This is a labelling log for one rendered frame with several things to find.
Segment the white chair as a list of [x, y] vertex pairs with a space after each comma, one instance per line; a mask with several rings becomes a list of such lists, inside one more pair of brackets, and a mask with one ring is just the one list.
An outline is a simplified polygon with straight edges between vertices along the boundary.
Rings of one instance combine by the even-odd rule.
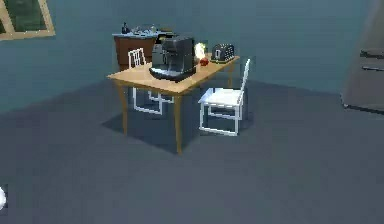
[[[249, 76], [251, 60], [248, 59], [244, 66], [241, 87], [239, 89], [230, 88], [208, 88], [202, 97], [199, 99], [200, 104], [199, 112], [199, 129], [201, 131], [222, 134], [225, 136], [237, 136], [239, 133], [240, 121], [243, 119], [243, 105], [245, 88]], [[214, 113], [213, 108], [221, 108], [232, 110], [233, 115]], [[209, 128], [204, 126], [205, 115], [223, 118], [234, 121], [234, 130], [222, 130], [216, 128]]]
[[[146, 64], [146, 58], [145, 58], [143, 48], [130, 50], [127, 53], [127, 56], [128, 56], [128, 68], [129, 69]], [[132, 88], [133, 108], [136, 111], [140, 111], [140, 112], [144, 112], [144, 113], [150, 113], [150, 114], [156, 114], [156, 115], [162, 115], [163, 114], [163, 104], [164, 103], [172, 104], [174, 102], [174, 99], [171, 99], [171, 100], [165, 99], [160, 93], [158, 93], [157, 96], [154, 97], [152, 95], [151, 91], [148, 92], [148, 98], [150, 100], [158, 103], [158, 109], [157, 110], [138, 106], [137, 105], [137, 88], [136, 87]]]

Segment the black coffee machine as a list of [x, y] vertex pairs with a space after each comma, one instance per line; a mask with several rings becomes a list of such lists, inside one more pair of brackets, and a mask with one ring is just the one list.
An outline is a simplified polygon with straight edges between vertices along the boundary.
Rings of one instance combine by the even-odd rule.
[[152, 49], [150, 74], [175, 82], [195, 74], [194, 43], [193, 37], [159, 35]]

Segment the wooden dining table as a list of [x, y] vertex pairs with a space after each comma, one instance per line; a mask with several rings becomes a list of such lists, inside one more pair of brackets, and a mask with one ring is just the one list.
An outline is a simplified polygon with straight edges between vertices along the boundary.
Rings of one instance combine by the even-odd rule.
[[140, 65], [135, 68], [126, 69], [114, 74], [108, 75], [108, 78], [113, 81], [120, 102], [122, 104], [122, 128], [123, 133], [127, 134], [128, 125], [128, 104], [127, 97], [124, 94], [125, 87], [142, 88], [148, 91], [155, 91], [161, 94], [170, 95], [174, 97], [174, 125], [175, 125], [175, 138], [177, 153], [182, 154], [182, 127], [181, 127], [181, 105], [182, 97], [205, 83], [215, 76], [215, 74], [225, 68], [229, 68], [228, 86], [232, 87], [232, 72], [234, 64], [239, 60], [239, 56], [235, 56], [232, 60], [225, 64], [209, 63], [206, 66], [198, 64], [196, 66], [196, 73], [178, 83], [169, 80], [160, 80], [154, 78], [149, 68], [151, 63]]

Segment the brown cabinet with grey top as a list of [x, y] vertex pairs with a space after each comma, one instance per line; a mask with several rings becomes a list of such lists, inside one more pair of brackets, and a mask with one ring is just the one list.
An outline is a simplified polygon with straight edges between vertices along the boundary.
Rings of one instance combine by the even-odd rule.
[[140, 32], [130, 32], [127, 34], [113, 34], [115, 42], [115, 50], [117, 62], [120, 70], [129, 68], [128, 52], [142, 48], [144, 50], [145, 60], [152, 61], [152, 49], [159, 35], [173, 35], [172, 31], [156, 31], [144, 30]]

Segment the grey fridge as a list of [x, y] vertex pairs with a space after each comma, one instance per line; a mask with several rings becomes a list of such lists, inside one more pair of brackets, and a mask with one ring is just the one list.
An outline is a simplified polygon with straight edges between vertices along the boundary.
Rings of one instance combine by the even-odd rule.
[[384, 59], [360, 56], [362, 49], [384, 52], [384, 0], [372, 0], [361, 38], [359, 54], [353, 57], [345, 87], [341, 92], [344, 108], [384, 114], [384, 72], [363, 70], [362, 66], [384, 68]]

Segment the wooden framed window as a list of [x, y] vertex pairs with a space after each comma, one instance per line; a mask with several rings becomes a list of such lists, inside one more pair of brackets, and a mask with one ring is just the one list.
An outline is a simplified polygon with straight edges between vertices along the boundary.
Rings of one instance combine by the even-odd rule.
[[54, 35], [47, 0], [0, 0], [0, 41]]

